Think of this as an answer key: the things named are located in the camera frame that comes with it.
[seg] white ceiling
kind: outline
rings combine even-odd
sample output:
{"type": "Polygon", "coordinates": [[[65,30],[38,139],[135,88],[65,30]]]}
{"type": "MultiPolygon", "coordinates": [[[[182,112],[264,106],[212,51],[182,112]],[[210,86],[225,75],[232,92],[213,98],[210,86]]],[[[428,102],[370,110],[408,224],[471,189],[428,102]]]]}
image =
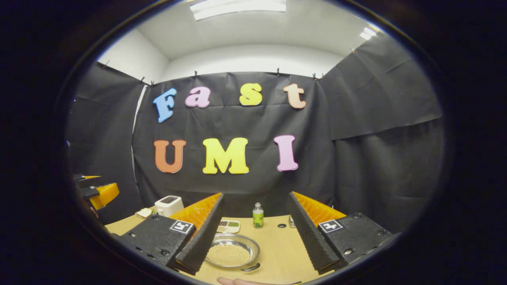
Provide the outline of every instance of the white ceiling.
{"type": "Polygon", "coordinates": [[[169,60],[218,47],[279,44],[312,48],[340,56],[365,40],[367,23],[323,0],[287,0],[285,13],[241,12],[196,21],[183,1],[138,29],[169,60]]]}

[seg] black backdrop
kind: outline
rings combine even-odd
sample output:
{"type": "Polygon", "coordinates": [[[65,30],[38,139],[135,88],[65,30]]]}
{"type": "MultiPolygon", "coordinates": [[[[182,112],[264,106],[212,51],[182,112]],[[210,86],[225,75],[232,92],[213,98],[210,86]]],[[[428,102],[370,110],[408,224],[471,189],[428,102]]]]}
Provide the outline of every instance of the black backdrop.
{"type": "MultiPolygon", "coordinates": [[[[361,211],[397,232],[413,221],[435,191],[443,157],[443,122],[435,91],[411,56],[382,34],[317,81],[285,74],[222,73],[148,86],[133,137],[133,115],[142,85],[129,78],[117,88],[117,76],[128,77],[97,65],[85,78],[101,82],[98,87],[87,86],[96,84],[94,80],[81,82],[86,86],[82,89],[114,94],[111,98],[116,102],[111,116],[100,117],[101,124],[109,126],[103,130],[111,132],[94,133],[102,145],[88,149],[94,161],[80,160],[83,156],[78,154],[84,152],[73,150],[79,144],[71,141],[72,161],[86,165],[74,169],[117,174],[121,198],[100,213],[104,222],[129,216],[141,205],[152,206],[166,195],[181,196],[187,206],[216,192],[226,194],[226,216],[249,217],[255,202],[263,205],[266,216],[284,215],[282,201],[289,191],[297,191],[344,213],[361,211]],[[112,75],[102,76],[107,72],[112,75]],[[109,80],[111,85],[104,88],[109,80]],[[261,84],[263,100],[258,106],[240,104],[239,90],[245,83],[261,84]],[[288,103],[283,87],[292,83],[305,90],[303,109],[288,103]],[[189,91],[197,86],[211,89],[206,108],[185,105],[189,91]],[[174,113],[158,123],[153,99],[170,88],[177,90],[174,113]],[[296,137],[294,158],[299,168],[280,172],[273,138],[288,134],[296,137]],[[119,137],[119,145],[109,140],[119,137]],[[204,174],[203,140],[217,138],[226,149],[235,137],[248,139],[249,173],[204,174]],[[187,142],[179,172],[163,173],[156,168],[153,142],[158,139],[187,142]],[[130,142],[139,192],[131,169],[130,142]],[[121,157],[122,167],[109,159],[112,155],[121,157]]],[[[81,101],[76,101],[75,110],[88,115],[97,112],[95,106],[81,101]]],[[[71,129],[86,121],[74,118],[71,129]]],[[[174,161],[172,145],[167,147],[166,160],[174,161]]]]}

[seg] white wall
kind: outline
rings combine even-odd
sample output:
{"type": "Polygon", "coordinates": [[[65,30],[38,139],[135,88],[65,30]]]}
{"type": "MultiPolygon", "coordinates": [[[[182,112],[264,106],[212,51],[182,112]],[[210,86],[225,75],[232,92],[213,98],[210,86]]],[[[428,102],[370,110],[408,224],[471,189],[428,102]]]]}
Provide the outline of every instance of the white wall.
{"type": "Polygon", "coordinates": [[[169,60],[138,29],[120,38],[97,60],[143,82],[160,82],[169,60]]]}
{"type": "Polygon", "coordinates": [[[314,49],[284,45],[228,46],[197,52],[169,62],[160,82],[221,72],[276,72],[320,78],[343,57],[314,49]]]}

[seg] foam letter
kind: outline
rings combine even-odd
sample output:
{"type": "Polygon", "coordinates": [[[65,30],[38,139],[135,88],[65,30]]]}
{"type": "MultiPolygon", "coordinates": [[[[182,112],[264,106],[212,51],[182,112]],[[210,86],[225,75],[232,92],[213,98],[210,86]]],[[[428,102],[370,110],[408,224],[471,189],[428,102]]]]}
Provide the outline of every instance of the foam letter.
{"type": "Polygon", "coordinates": [[[174,107],[174,99],[171,97],[174,95],[176,95],[176,89],[171,88],[153,100],[153,104],[157,105],[157,110],[159,112],[159,123],[162,123],[172,116],[172,111],[167,107],[174,107]]]}
{"type": "Polygon", "coordinates": [[[288,103],[291,104],[292,107],[296,109],[302,109],[306,106],[305,101],[299,100],[299,94],[305,93],[305,90],[303,90],[303,88],[298,88],[298,85],[296,83],[285,86],[283,90],[287,92],[288,103]]]}
{"type": "Polygon", "coordinates": [[[259,105],[262,101],[262,95],[259,93],[262,87],[259,83],[246,83],[241,86],[239,92],[239,101],[243,106],[255,106],[259,105]]]}
{"type": "Polygon", "coordinates": [[[206,167],[202,169],[202,172],[205,174],[215,174],[217,172],[215,167],[216,162],[220,168],[220,172],[225,173],[230,162],[230,173],[248,173],[249,169],[246,166],[245,161],[245,146],[247,143],[248,139],[244,137],[237,137],[231,141],[227,151],[224,151],[218,139],[205,139],[202,144],[206,146],[206,167]]]}
{"type": "Polygon", "coordinates": [[[187,142],[182,139],[172,141],[174,146],[174,163],[167,164],[165,161],[165,148],[169,145],[166,140],[156,140],[153,145],[155,146],[155,165],[161,172],[176,173],[183,165],[183,146],[187,142]]]}
{"type": "Polygon", "coordinates": [[[280,154],[280,164],[276,167],[278,171],[289,171],[298,169],[299,165],[294,162],[294,154],[292,151],[292,142],[296,138],[293,135],[279,135],[274,138],[278,144],[278,152],[280,154]]]}
{"type": "Polygon", "coordinates": [[[204,108],[209,105],[209,95],[211,90],[208,87],[196,87],[190,90],[190,96],[185,100],[185,105],[189,107],[198,106],[204,108]]]}

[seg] metal bowl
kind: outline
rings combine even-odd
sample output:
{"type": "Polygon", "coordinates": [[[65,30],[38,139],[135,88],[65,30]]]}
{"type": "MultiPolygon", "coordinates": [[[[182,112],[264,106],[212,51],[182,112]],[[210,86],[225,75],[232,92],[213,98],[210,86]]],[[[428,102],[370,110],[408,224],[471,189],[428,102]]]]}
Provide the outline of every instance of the metal bowl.
{"type": "MultiPolygon", "coordinates": [[[[259,253],[261,252],[261,248],[253,239],[243,236],[243,235],[239,235],[239,234],[229,234],[229,233],[216,234],[215,238],[213,239],[213,242],[211,243],[210,248],[212,248],[213,246],[218,245],[218,244],[238,245],[238,246],[246,249],[250,253],[250,259],[246,263],[238,265],[238,266],[219,265],[219,264],[216,264],[215,262],[211,261],[210,259],[208,259],[208,256],[206,256],[207,262],[209,262],[213,265],[216,265],[218,267],[223,267],[223,268],[238,268],[238,267],[243,267],[245,265],[253,263],[255,261],[255,259],[257,258],[257,256],[259,256],[259,253]]],[[[259,266],[260,266],[260,264],[257,263],[253,267],[250,267],[247,269],[242,269],[242,270],[243,271],[251,271],[251,270],[257,269],[259,266]]]]}

